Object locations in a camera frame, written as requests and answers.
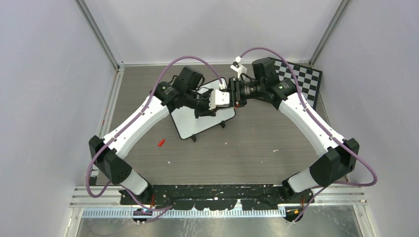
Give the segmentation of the white whiteboard with black frame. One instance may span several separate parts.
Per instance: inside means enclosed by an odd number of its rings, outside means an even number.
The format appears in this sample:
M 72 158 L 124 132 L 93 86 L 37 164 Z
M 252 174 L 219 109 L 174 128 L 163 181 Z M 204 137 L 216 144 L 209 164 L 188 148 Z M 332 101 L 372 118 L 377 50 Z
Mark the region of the white whiteboard with black frame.
M 234 108 L 218 110 L 216 116 L 205 116 L 195 118 L 194 110 L 188 107 L 175 109 L 169 114 L 174 123 L 176 131 L 182 140 L 191 138 L 196 141 L 196 135 L 212 127 L 220 125 L 225 127 L 226 121 L 236 115 Z

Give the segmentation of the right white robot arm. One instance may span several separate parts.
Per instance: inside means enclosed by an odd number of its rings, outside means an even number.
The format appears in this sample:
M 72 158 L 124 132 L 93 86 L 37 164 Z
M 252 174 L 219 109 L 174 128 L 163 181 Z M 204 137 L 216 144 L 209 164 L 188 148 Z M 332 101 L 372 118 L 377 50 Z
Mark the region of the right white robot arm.
M 236 107 L 243 107 L 248 99 L 261 99 L 286 115 L 313 146 L 319 159 L 309 168 L 282 182 L 282 196 L 287 202 L 296 202 L 302 192 L 316 186 L 328 187 L 354 170 L 356 158 L 350 154 L 359 151 L 355 139 L 345 139 L 335 132 L 297 92 L 298 85 L 289 78 L 281 79 L 275 60 L 262 58 L 253 61 L 254 78 L 243 81 L 246 68 L 236 57 L 231 69 L 238 77 L 230 78 L 228 92 Z

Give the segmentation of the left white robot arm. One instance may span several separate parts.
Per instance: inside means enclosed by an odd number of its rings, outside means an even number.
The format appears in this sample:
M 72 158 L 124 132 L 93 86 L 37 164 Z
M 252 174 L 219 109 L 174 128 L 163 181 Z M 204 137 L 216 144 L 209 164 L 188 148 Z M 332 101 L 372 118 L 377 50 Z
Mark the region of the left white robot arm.
M 95 135 L 89 140 L 91 165 L 112 184 L 128 189 L 139 204 L 147 204 L 152 196 L 149 183 L 124 159 L 150 128 L 175 109 L 189 107 L 207 112 L 209 93 L 200 95 L 196 91 L 204 80 L 201 72 L 185 66 L 170 82 L 158 81 L 144 103 L 121 125 L 103 138 Z

